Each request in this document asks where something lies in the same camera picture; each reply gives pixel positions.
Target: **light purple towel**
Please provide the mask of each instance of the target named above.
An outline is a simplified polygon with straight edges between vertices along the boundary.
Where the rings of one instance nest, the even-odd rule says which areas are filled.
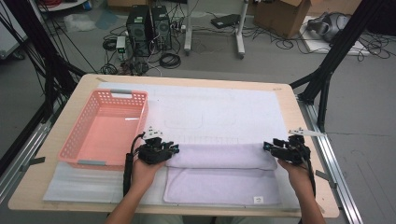
[[[276,161],[262,144],[179,145],[166,164],[168,203],[265,205],[280,203]]]

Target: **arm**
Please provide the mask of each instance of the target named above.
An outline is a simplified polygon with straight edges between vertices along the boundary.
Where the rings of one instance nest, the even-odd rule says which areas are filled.
[[[289,173],[289,181],[300,203],[303,223],[326,223],[315,200],[308,171],[286,161],[278,160],[277,162]]]
[[[163,165],[164,162],[155,165],[148,165],[141,160],[134,161],[131,188],[110,216],[108,216],[106,224],[122,224],[131,222],[134,217],[136,207],[139,205],[140,200],[154,180],[155,173]]]

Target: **towel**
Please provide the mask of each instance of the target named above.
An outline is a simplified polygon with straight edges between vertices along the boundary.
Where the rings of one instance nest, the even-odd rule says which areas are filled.
[[[181,144],[166,165],[167,203],[278,204],[276,161],[262,144]]]

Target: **computer tower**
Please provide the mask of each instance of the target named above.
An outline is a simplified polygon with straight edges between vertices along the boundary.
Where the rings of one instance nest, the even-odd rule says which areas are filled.
[[[149,6],[133,5],[126,22],[131,40],[133,55],[147,57],[150,55],[149,43],[153,38]]]
[[[158,50],[171,49],[171,29],[168,12],[165,6],[151,8],[152,23],[154,26],[154,38]]]

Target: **black pole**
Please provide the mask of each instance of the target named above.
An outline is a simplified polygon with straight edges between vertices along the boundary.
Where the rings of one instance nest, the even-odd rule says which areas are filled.
[[[340,36],[335,39],[334,45],[321,63],[320,67],[312,74],[292,82],[293,89],[308,83],[305,90],[299,94],[299,99],[312,105],[320,94],[318,111],[318,126],[324,132],[327,100],[329,95],[330,80],[335,69],[347,56],[349,50],[359,39],[369,21],[384,4],[385,0],[362,0],[355,13],[347,23]]]

